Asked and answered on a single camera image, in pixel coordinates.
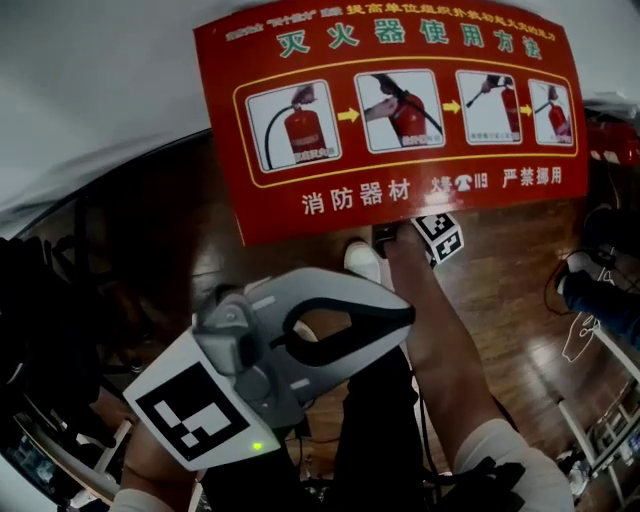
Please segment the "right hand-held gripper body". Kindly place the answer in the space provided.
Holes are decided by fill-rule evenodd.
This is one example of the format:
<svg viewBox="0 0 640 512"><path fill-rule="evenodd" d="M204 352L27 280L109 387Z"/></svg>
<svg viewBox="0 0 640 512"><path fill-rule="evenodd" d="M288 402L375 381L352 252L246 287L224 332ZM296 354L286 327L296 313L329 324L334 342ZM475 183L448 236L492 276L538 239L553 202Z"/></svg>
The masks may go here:
<svg viewBox="0 0 640 512"><path fill-rule="evenodd" d="M448 213L417 217L411 224L425 241L430 265L441 264L464 248L460 225Z"/></svg>

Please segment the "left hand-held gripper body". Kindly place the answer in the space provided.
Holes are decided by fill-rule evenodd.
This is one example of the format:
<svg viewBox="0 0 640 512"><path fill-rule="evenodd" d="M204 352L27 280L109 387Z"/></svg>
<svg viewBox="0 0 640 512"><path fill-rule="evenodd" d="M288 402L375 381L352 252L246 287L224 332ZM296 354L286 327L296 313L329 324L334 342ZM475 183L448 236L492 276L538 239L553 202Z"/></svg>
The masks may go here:
<svg viewBox="0 0 640 512"><path fill-rule="evenodd" d="M294 331L306 294L253 287L211 296L191 326L124 396L146 428L187 470L276 451L277 430L299 423L305 380L276 341Z"/></svg>

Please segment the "red fire extinguisher instruction sign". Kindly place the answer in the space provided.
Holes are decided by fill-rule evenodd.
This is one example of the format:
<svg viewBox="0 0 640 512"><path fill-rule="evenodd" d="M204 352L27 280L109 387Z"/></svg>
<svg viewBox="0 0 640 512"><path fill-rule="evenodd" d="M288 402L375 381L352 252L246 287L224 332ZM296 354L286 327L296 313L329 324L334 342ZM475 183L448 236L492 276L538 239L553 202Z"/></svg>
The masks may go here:
<svg viewBox="0 0 640 512"><path fill-rule="evenodd" d="M587 190L565 29L493 0L279 0L198 27L247 245Z"/></svg>

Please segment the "person's left forearm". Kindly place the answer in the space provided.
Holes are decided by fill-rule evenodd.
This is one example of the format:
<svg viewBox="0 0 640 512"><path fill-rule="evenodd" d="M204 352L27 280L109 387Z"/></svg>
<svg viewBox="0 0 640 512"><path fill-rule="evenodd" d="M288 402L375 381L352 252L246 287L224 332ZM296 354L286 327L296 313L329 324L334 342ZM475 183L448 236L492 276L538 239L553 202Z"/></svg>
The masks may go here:
<svg viewBox="0 0 640 512"><path fill-rule="evenodd" d="M127 445L120 487L169 502L190 498L195 480L195 473L186 470L139 421Z"/></svg>

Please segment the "person's right forearm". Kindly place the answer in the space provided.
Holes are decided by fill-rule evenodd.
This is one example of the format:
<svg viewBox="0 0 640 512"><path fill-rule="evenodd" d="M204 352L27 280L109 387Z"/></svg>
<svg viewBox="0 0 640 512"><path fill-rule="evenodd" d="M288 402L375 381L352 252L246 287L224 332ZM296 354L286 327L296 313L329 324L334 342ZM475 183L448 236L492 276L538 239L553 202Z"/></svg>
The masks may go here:
<svg viewBox="0 0 640 512"><path fill-rule="evenodd" d="M415 309L409 360L445 457L452 463L479 426L503 417L489 391L477 347L426 260L409 223L384 245L395 293Z"/></svg>

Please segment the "red fire extinguisher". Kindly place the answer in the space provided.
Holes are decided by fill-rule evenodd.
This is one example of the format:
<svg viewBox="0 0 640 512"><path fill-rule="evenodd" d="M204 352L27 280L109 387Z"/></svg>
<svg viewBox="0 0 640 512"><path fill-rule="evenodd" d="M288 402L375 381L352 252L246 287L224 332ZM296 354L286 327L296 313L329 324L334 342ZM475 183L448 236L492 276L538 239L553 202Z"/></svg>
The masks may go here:
<svg viewBox="0 0 640 512"><path fill-rule="evenodd" d="M640 137L631 123L588 120L586 127L592 159L627 167L640 164Z"/></svg>

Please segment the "person's black trousers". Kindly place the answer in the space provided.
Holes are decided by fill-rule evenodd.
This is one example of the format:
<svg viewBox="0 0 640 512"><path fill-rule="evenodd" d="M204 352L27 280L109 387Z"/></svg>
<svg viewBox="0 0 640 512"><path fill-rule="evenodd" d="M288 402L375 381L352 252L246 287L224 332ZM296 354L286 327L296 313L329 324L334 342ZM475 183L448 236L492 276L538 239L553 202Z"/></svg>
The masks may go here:
<svg viewBox="0 0 640 512"><path fill-rule="evenodd" d="M212 512L424 512L418 394L396 347L348 383L334 476L323 500L302 487L285 448L208 470Z"/></svg>

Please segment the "black office chair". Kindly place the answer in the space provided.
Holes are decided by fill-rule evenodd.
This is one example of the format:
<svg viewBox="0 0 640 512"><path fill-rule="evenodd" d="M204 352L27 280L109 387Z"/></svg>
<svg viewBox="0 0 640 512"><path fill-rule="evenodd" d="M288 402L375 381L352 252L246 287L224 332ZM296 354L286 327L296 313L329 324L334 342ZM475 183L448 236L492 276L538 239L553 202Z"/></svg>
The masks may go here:
<svg viewBox="0 0 640 512"><path fill-rule="evenodd" d="M73 435L115 444L97 411L108 359L139 370L135 338L95 288L82 288L46 263L39 238L0 237L0 421L25 413L52 434L60 419Z"/></svg>

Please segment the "person's white shirt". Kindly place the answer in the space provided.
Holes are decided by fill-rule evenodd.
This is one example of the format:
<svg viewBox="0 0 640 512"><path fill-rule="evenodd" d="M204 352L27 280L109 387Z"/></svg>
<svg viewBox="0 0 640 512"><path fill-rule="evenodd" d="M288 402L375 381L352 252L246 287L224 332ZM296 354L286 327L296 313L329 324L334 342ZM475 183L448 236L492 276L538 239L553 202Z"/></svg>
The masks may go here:
<svg viewBox="0 0 640 512"><path fill-rule="evenodd" d="M463 442L455 467L469 470L483 455L499 463L520 463L524 476L515 486L524 499L524 512L575 512L569 483L558 466L529 446L504 420L493 419L475 429ZM176 512L166 500L140 489L121 489L109 512Z"/></svg>

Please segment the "black chest box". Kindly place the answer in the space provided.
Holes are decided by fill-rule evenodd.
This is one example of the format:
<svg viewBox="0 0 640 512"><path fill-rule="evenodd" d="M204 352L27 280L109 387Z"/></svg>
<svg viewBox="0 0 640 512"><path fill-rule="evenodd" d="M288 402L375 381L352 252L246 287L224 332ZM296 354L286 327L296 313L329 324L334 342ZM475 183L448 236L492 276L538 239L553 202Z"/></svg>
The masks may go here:
<svg viewBox="0 0 640 512"><path fill-rule="evenodd" d="M525 500L514 491L525 474L525 467L518 462L498 465L486 457L472 470L469 483L473 492L493 507L492 512L520 512Z"/></svg>

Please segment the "white-legged wooden table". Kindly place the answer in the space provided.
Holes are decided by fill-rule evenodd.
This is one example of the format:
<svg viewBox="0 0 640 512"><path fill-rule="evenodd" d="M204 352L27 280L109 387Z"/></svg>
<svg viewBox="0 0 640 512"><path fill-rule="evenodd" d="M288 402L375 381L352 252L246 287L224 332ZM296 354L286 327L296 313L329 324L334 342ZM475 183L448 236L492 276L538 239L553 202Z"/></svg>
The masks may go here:
<svg viewBox="0 0 640 512"><path fill-rule="evenodd" d="M640 463L640 356L626 343L613 338L593 318L585 320L578 328L570 329L562 349L562 357L570 363L578 359L568 355L570 343L577 340L583 342L581 352L585 352L593 340L598 340L631 377L600 419L587 429L581 426L566 400L558 402L560 413L586 460L588 478L593 480L603 474L608 475L620 509L625 510L640 502L640 485L625 495L615 464L622 462L631 467Z"/></svg>

